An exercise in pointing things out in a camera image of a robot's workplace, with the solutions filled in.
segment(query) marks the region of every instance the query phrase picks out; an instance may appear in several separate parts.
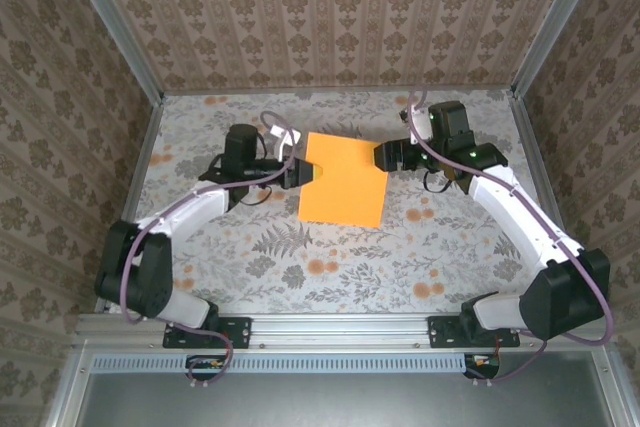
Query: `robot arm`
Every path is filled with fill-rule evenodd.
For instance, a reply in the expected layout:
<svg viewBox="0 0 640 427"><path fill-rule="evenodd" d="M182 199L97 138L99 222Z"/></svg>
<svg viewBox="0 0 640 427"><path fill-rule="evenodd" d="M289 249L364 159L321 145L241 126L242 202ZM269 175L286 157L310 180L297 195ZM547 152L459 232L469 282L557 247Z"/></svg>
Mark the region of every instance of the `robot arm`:
<svg viewBox="0 0 640 427"><path fill-rule="evenodd" d="M493 337L491 331L500 328L526 329L547 340L600 318L602 309L584 279L557 248L557 241L549 238L531 212L513 195L514 190L518 190L531 200L507 159L493 144L476 145L464 106L460 102L444 102L430 106L428 114L428 121L424 115L415 118L419 134L429 139L430 147L457 163L505 180L513 189L507 190L488 178L441 164L416 145L413 136L376 147L376 165L388 172L419 168L433 173L443 171L495 218L521 253L531 279L524 292L490 293L465 302L460 324L469 341ZM401 113L401 118L406 120L406 112ZM533 204L606 296L610 269L607 257L599 249L583 249Z"/></svg>
<svg viewBox="0 0 640 427"><path fill-rule="evenodd" d="M225 139L224 153L214 159L190 189L190 192L206 193L193 195L187 200L180 199L137 222L119 220L114 223L107 234L102 263L96 277L96 294L119 303L124 265L133 241L142 229L160 219L149 230L136 252L126 286L127 307L148 318L159 317L194 329L217 331L218 307L174 288L173 251L180 248L205 223L235 207L249 191L248 187L217 190L211 187L230 182L260 180L284 167L282 146L292 145L293 142L282 129L274 127L272 131L280 137L276 147L279 159L256 159L257 129L251 125L233 125ZM288 170L269 183L289 189L310 182L320 174L318 166L296 158ZM256 185L264 187L267 183Z"/></svg>

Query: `orange paper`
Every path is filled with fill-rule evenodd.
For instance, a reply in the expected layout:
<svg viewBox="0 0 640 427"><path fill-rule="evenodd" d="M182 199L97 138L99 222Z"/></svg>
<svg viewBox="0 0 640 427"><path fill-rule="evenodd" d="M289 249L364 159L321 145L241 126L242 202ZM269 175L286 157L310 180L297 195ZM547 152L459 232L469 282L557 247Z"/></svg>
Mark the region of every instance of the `orange paper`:
<svg viewBox="0 0 640 427"><path fill-rule="evenodd" d="M305 160L322 167L322 176L302 186L300 220L380 226L388 174L373 162L377 145L311 132Z"/></svg>

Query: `white arm segment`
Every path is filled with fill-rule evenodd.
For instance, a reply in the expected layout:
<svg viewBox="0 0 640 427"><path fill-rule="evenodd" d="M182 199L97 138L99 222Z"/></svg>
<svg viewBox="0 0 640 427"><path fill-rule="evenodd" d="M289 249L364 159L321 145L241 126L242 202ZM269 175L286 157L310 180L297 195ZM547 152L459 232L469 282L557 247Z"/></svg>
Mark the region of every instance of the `white arm segment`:
<svg viewBox="0 0 640 427"><path fill-rule="evenodd" d="M198 182L192 190L200 190L214 185L216 184L208 181ZM191 199L178 210L169 214L160 224L153 227L150 232L154 234L163 233L171 238L172 251L175 253L202 225L215 217L223 215L228 206L229 192L225 189L214 190ZM140 220L138 226L143 229L165 210L166 208L159 213ZM202 326L202 323L207 318L209 307L205 300L174 288L167 305L158 314L158 317L166 322L177 322L197 329Z"/></svg>
<svg viewBox="0 0 640 427"><path fill-rule="evenodd" d="M212 187L216 184L209 181L198 182L192 191L205 187ZM170 237L172 247L182 246L200 227L223 215L229 207L229 192L225 189L218 189L206 194L202 194L180 207L175 212L169 214L164 220L150 230L152 234L163 233ZM138 221L141 229L146 227L151 221L158 218L166 208Z"/></svg>
<svg viewBox="0 0 640 427"><path fill-rule="evenodd" d="M431 130L431 119L429 118L427 109L423 109L422 112L419 112L415 110L415 105L410 106L410 108L413 109L413 125L418 131L420 138L430 139L433 136L433 131ZM411 132L411 144L416 145L418 143L418 139L413 135L413 131L411 129L409 130Z"/></svg>
<svg viewBox="0 0 640 427"><path fill-rule="evenodd" d="M574 255L578 255L578 249L582 246L556 226L538 207L538 204L522 188L510 167L497 165L484 172L514 185L513 190L524 195L547 225L558 234L562 243ZM555 260L558 263L567 260L567 256L554 245L531 213L509 190L485 177L474 177L469 187L469 195L493 216L500 228L511 239L522 256L523 265L531 270L532 279L538 271L547 267L549 260Z"/></svg>
<svg viewBox="0 0 640 427"><path fill-rule="evenodd" d="M273 154L275 155L275 157L278 159L278 162L282 162L282 159L284 158L284 146L288 145L289 147L293 147L294 144L297 144L298 141L300 140L300 132L298 132L295 129L291 129L293 131L293 141L291 140L291 136L289 135L289 132L286 129L283 129L280 126L277 126L276 124L273 124L271 126L271 130L269 131L269 133L271 135L274 135L276 137L278 137L278 140L276 141L276 145L273 146Z"/></svg>
<svg viewBox="0 0 640 427"><path fill-rule="evenodd" d="M578 255L578 249L581 249L582 246L556 226L540 207L531 200L531 197L517 181L510 167L497 165L486 169L484 172L514 185L514 190L518 190L526 196L536 211L558 234L562 243L574 255ZM514 243L522 256L523 265L529 269L530 281L533 281L540 270L547 267L549 260L555 260L558 263L567 260L567 256L554 245L554 242L531 213L509 190L485 177L474 177L469 188L469 195L493 216L504 233ZM476 302L474 310L480 325L487 330L527 328L520 315L519 293L491 295Z"/></svg>

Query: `table surface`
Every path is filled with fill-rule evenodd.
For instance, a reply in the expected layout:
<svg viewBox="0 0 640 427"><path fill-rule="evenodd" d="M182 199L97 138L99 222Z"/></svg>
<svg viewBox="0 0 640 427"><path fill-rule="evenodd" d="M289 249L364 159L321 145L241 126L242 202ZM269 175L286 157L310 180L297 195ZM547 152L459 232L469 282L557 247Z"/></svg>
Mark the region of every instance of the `table surface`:
<svg viewBox="0 0 640 427"><path fill-rule="evenodd" d="M507 94L432 91L427 101L460 100L476 141L495 143L536 198ZM303 132L304 152L309 131L407 137L398 117L404 104L406 92L168 97L137 218L184 195L222 152L232 124L264 132L265 109ZM174 253L174 283L225 313L449 312L479 294L525 287L529 273L491 216L457 188L426 192L422 176L389 176L379 228L301 222L299 189L275 188L262 205L239 205L193 235ZM245 202L264 194L252 189Z"/></svg>

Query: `patterned wall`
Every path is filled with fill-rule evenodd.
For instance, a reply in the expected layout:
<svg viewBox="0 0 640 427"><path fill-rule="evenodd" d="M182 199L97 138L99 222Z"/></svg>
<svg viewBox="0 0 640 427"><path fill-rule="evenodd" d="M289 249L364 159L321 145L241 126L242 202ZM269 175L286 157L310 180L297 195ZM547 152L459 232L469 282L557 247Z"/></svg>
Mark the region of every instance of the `patterned wall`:
<svg viewBox="0 0 640 427"><path fill-rule="evenodd" d="M568 228L613 261L640 382L640 0L580 0L525 100Z"/></svg>
<svg viewBox="0 0 640 427"><path fill-rule="evenodd" d="M89 0L0 0L2 425L55 393L148 115Z"/></svg>
<svg viewBox="0 0 640 427"><path fill-rule="evenodd" d="M115 0L166 90L507 84L552 0Z"/></svg>

